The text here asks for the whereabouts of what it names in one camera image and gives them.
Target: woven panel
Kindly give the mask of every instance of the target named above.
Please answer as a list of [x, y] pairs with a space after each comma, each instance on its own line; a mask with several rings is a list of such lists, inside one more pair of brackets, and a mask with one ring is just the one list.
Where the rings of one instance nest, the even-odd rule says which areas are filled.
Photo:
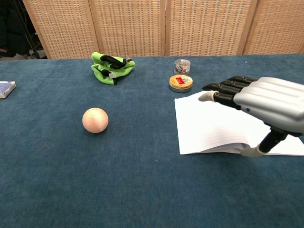
[[245, 54], [298, 53], [304, 43], [304, 0], [264, 0]]
[[90, 58], [98, 51], [88, 0], [24, 0], [48, 58]]
[[235, 55], [250, 0], [174, 0], [167, 15], [170, 56]]
[[165, 12], [162, 2], [90, 0], [101, 51], [113, 56], [162, 55]]

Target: notebook page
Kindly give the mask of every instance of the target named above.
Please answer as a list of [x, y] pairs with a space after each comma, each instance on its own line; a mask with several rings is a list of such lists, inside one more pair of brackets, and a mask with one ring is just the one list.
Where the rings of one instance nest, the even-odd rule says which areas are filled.
[[240, 153], [244, 148], [248, 148], [248, 145], [242, 143], [231, 143], [219, 147], [212, 148], [210, 150], [204, 151], [204, 153], [213, 153], [213, 152], [226, 152], [226, 153]]
[[231, 143], [248, 143], [235, 126], [232, 108], [214, 102], [201, 102], [204, 91], [175, 99], [180, 154], [204, 152]]
[[[261, 120], [241, 113], [239, 117], [243, 121], [242, 131], [248, 140], [250, 147], [256, 147], [270, 132], [270, 127]], [[298, 137], [288, 135], [285, 140], [277, 144], [267, 155], [304, 155], [304, 144]]]

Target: blue box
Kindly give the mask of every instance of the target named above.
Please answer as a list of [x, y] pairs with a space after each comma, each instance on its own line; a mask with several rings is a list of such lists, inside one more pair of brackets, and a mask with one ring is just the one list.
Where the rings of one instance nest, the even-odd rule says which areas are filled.
[[6, 98], [16, 88], [14, 81], [0, 81], [0, 99]]

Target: ball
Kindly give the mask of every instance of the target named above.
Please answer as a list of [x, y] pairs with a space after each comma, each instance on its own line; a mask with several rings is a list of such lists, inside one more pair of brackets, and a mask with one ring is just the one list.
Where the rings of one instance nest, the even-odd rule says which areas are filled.
[[100, 108], [88, 109], [82, 117], [82, 125], [91, 133], [100, 133], [107, 128], [109, 117], [107, 113]]

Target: green cloth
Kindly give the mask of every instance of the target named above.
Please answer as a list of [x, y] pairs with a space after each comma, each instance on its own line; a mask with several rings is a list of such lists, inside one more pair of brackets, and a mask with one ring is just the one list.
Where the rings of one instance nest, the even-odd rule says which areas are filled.
[[92, 70], [96, 78], [105, 84], [116, 85], [117, 78], [126, 76], [135, 67], [131, 59], [114, 57], [94, 52]]

